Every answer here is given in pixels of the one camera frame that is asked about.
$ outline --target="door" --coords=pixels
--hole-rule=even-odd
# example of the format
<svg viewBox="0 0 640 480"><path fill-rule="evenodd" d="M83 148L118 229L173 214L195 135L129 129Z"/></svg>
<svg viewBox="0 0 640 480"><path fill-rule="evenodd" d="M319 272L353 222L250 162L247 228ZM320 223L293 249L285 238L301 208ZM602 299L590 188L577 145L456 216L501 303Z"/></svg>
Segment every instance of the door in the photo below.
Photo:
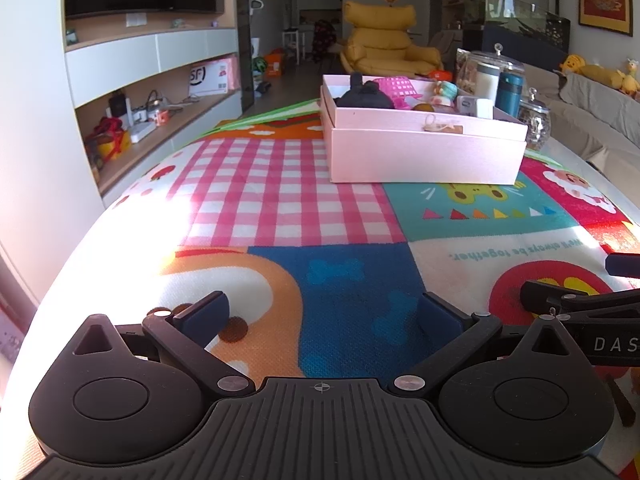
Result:
<svg viewBox="0 0 640 480"><path fill-rule="evenodd" d="M442 30L442 0L431 0L429 41Z"/></svg>
<svg viewBox="0 0 640 480"><path fill-rule="evenodd" d="M238 49L240 86L242 89L242 111L245 112L253 106L255 101L249 0L236 0L236 8L238 10Z"/></svg>

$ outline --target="blue bottle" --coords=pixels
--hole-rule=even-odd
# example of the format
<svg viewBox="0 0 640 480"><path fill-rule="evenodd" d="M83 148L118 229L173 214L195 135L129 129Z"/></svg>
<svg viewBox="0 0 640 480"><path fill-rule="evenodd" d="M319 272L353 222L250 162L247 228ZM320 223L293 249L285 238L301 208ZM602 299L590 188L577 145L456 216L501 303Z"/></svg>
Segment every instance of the blue bottle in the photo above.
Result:
<svg viewBox="0 0 640 480"><path fill-rule="evenodd" d="M495 107L510 116L517 117L524 78L515 72L502 72L495 97Z"/></svg>

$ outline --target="pink plastic basket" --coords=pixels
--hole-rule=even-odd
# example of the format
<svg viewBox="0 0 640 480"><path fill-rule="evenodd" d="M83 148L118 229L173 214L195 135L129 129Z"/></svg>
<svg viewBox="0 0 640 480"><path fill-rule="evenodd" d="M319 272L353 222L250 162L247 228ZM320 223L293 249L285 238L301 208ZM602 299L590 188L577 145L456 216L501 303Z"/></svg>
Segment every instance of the pink plastic basket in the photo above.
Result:
<svg viewBox="0 0 640 480"><path fill-rule="evenodd" d="M404 102L405 97L422 97L422 94L415 91L411 80L405 76L381 77L373 81L378 83L380 90L392 99L394 105L399 110L408 110L410 108L410 106Z"/></svg>

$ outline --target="crosshair symbol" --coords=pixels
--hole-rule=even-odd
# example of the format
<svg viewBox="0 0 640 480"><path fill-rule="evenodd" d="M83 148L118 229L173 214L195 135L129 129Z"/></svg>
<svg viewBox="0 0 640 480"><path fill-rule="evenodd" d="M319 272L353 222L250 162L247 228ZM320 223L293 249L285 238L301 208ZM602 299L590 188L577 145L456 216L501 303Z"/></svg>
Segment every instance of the crosshair symbol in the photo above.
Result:
<svg viewBox="0 0 640 480"><path fill-rule="evenodd" d="M318 383L313 386L313 389L321 394L328 392L332 386L329 386L327 383Z"/></svg>

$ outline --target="white das lettering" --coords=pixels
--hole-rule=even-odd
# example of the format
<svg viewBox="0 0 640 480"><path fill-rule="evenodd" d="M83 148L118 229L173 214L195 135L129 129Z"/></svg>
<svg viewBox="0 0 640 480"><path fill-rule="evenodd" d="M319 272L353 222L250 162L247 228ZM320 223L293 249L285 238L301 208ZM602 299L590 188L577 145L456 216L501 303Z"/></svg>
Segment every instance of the white das lettering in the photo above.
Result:
<svg viewBox="0 0 640 480"><path fill-rule="evenodd" d="M604 350L606 341L603 337L597 337L596 338L596 343L595 346L593 348L593 350L595 352L601 352L602 350ZM637 337L632 337L629 340L629 347L626 349L627 352L635 352L638 350L638 346L640 346L638 344L638 338ZM620 348L620 338L617 337L616 340L613 342L613 345L611 346L611 348L609 349L610 352L613 352L614 350L617 350L618 352L622 352L622 348Z"/></svg>

